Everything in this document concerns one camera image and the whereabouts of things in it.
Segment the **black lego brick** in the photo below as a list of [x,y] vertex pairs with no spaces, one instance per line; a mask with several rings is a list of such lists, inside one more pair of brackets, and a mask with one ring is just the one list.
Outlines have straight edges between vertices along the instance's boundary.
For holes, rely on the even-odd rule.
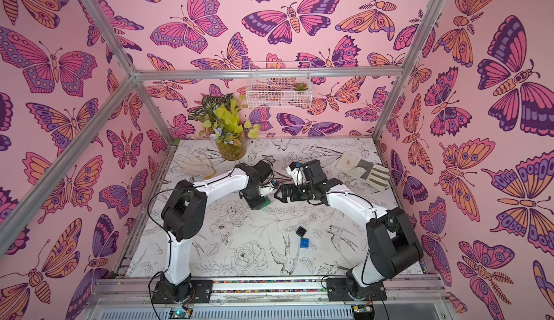
[[306,232],[307,232],[307,230],[300,226],[300,227],[298,227],[298,229],[296,231],[296,234],[297,234],[297,236],[302,238],[306,234]]

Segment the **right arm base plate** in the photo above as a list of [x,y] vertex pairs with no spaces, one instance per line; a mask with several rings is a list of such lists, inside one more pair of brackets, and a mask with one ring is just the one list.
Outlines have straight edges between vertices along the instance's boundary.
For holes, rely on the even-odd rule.
[[359,286],[348,278],[326,278],[323,283],[329,301],[386,301],[388,299],[382,282]]

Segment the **blue lego brick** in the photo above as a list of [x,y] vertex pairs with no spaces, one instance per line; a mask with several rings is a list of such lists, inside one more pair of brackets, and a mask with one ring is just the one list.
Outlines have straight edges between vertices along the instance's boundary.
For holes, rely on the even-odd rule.
[[310,247],[309,239],[302,238],[300,241],[300,248],[301,249],[308,249]]

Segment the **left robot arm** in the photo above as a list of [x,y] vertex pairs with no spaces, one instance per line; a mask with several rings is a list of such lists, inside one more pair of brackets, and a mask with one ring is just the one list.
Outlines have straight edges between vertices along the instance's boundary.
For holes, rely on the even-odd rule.
[[238,193],[251,210],[264,208],[271,203],[268,195],[272,191],[263,192],[261,188],[272,174],[272,164],[267,161],[258,161],[254,166],[240,163],[229,173],[211,180],[196,183],[184,180],[175,186],[161,214],[163,229],[170,237],[164,279],[171,286],[190,280],[192,240],[203,226],[207,207]]

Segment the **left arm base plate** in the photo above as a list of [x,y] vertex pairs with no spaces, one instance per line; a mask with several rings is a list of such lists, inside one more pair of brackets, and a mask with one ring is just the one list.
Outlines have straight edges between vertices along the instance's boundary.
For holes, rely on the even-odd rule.
[[156,284],[152,300],[154,304],[208,304],[213,284],[213,280],[188,278],[178,285],[173,285],[162,278]]

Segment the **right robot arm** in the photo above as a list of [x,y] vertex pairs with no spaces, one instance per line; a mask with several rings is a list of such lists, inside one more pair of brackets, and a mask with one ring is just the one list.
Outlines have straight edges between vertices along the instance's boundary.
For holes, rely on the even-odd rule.
[[292,163],[287,174],[293,182],[279,187],[277,200],[325,205],[365,227],[366,256],[346,273],[347,285],[363,289],[392,280],[424,257],[414,227],[401,208],[375,205],[339,179],[327,178],[318,160]]

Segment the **green lego brick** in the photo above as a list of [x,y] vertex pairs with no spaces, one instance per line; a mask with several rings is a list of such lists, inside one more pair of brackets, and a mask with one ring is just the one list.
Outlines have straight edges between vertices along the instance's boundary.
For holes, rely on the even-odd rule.
[[271,204],[271,199],[266,197],[265,202],[262,204],[262,208],[267,207],[270,204]]

